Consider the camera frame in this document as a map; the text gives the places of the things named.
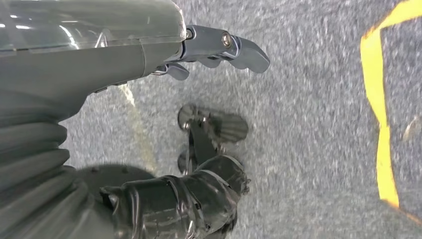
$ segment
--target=metal bolt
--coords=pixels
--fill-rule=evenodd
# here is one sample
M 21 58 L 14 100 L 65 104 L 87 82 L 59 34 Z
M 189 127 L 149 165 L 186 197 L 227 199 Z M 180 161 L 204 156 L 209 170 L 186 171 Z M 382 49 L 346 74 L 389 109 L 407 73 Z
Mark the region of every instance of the metal bolt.
M 223 33 L 221 41 L 223 42 L 223 45 L 224 45 L 225 48 L 231 47 L 231 36 L 230 36 L 230 34 L 228 34 L 228 32 Z
M 186 29 L 186 39 L 192 39 L 194 37 L 194 33 L 190 29 Z

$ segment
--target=yellow tape line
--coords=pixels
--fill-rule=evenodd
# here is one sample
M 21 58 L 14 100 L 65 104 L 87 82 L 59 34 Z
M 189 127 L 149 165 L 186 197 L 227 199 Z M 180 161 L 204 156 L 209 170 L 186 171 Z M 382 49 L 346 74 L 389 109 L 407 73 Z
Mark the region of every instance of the yellow tape line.
M 373 26 L 360 42 L 363 77 L 366 96 L 380 124 L 377 151 L 377 182 L 380 199 L 399 208 L 399 196 L 394 182 L 390 156 L 390 127 L 383 81 L 383 56 L 381 29 L 422 16 L 422 0 L 407 0 L 399 3 L 378 25 Z

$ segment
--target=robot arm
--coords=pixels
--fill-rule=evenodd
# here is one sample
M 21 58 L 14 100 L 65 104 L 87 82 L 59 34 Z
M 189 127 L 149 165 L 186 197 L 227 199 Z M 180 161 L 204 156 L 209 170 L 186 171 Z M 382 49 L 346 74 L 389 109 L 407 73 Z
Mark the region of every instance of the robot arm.
M 263 72 L 262 50 L 223 30 L 186 27 L 169 0 L 0 4 L 0 238 L 204 238 L 236 217 L 247 180 L 223 156 L 182 178 L 103 188 L 104 202 L 95 201 L 63 166 L 67 132 L 58 123 L 108 86 L 149 74 L 185 79 L 180 62 Z

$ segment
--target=gray carpet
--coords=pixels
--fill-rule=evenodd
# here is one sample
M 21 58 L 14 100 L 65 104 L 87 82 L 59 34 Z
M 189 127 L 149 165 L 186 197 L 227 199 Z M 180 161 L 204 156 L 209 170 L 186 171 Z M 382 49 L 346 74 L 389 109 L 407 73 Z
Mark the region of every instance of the gray carpet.
M 194 63 L 186 65 L 191 76 L 184 82 L 148 77 L 92 95 L 63 123 L 68 163 L 125 163 L 179 175 L 176 159 L 187 138 L 176 115 L 196 103 L 239 113 L 251 125 L 248 138 L 230 147 L 253 180 L 231 239 L 422 238 L 378 200 L 378 123 L 360 64 L 361 36 L 397 2 L 177 0 L 187 23 L 254 40 L 270 69 L 257 75 Z M 422 19 L 390 27 L 382 39 L 394 174 L 403 207 L 422 217 L 421 130 L 403 140 L 422 117 Z M 413 127 L 420 124 L 422 118 Z

